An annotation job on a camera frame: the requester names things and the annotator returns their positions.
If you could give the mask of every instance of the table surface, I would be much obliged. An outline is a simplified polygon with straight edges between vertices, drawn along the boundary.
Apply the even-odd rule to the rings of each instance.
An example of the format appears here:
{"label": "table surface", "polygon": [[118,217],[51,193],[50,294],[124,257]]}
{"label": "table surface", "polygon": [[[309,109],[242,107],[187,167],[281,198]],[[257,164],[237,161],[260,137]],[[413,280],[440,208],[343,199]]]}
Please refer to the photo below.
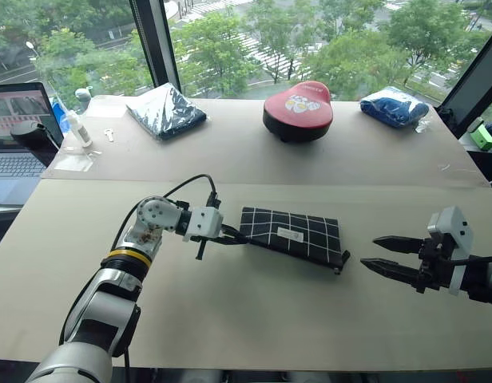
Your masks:
{"label": "table surface", "polygon": [[[40,361],[98,268],[125,213],[173,184],[42,180],[0,245],[0,358]],[[492,367],[492,306],[446,290],[418,294],[360,258],[417,266],[416,255],[374,245],[423,237],[431,214],[456,204],[474,231],[473,254],[492,255],[492,189],[217,184],[225,222],[243,206],[339,220],[352,257],[327,268],[250,245],[197,244],[166,234],[145,280],[130,347],[135,366],[428,370]],[[198,182],[177,197],[204,203]],[[114,361],[121,364],[121,358]]]}
{"label": "table surface", "polygon": [[[155,141],[125,110],[130,97],[95,97],[83,121],[94,157],[87,172],[57,170],[45,178],[182,181],[212,173],[227,184],[415,185],[489,187],[462,145],[433,108],[425,132],[393,129],[365,115],[357,102],[332,102],[334,120],[323,138],[285,144],[262,122],[263,101],[205,100],[209,116],[199,128]],[[104,130],[112,128],[114,142]],[[64,147],[77,146],[69,134]]]}

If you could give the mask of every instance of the laptop keyboard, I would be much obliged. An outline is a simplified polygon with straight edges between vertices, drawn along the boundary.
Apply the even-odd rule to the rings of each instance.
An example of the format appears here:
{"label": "laptop keyboard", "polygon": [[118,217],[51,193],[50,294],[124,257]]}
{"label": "laptop keyboard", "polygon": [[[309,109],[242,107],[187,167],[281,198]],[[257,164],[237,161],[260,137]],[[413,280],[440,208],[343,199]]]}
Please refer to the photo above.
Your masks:
{"label": "laptop keyboard", "polygon": [[46,167],[33,156],[0,157],[0,177],[38,177]]}

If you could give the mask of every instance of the laptop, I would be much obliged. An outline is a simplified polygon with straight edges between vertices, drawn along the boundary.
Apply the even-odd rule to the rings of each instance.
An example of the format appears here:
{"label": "laptop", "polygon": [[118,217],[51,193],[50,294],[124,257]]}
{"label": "laptop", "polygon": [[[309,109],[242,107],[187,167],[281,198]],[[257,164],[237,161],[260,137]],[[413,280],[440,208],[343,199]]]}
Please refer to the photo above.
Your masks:
{"label": "laptop", "polygon": [[57,144],[63,141],[42,83],[0,85],[0,205],[23,205],[46,169],[10,135],[14,124],[24,120],[44,125]]}

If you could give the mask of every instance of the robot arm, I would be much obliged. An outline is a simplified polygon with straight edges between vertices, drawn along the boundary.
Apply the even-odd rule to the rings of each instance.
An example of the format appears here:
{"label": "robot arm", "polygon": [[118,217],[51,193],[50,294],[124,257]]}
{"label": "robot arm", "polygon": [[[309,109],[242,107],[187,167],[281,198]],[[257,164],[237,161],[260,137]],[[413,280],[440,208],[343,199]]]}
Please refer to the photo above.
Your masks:
{"label": "robot arm", "polygon": [[453,295],[460,290],[470,299],[492,303],[492,257],[470,255],[473,232],[457,207],[447,207],[430,218],[430,238],[388,235],[374,243],[390,251],[416,253],[422,260],[413,269],[386,259],[361,259],[361,263],[384,277],[412,285],[419,293],[426,288],[446,287]]}
{"label": "robot arm", "polygon": [[[28,382],[110,381],[111,357],[125,352],[136,329],[141,313],[136,301],[163,231],[175,231],[184,241],[204,244],[206,239],[217,239],[222,222],[214,206],[190,211],[187,204],[164,197],[143,199],[137,205],[136,222],[77,297],[65,321],[60,347],[33,371]],[[200,246],[197,258],[201,259],[202,251]]]}

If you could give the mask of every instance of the green box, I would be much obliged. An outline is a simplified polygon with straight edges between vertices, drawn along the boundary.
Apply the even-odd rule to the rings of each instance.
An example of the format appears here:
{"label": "green box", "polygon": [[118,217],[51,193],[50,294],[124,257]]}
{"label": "green box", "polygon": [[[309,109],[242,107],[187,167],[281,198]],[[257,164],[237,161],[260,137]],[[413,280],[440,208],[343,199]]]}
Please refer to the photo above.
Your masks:
{"label": "green box", "polygon": [[492,137],[489,132],[487,132],[484,124],[481,124],[477,130],[470,133],[470,136],[481,150],[489,150],[492,148]]}

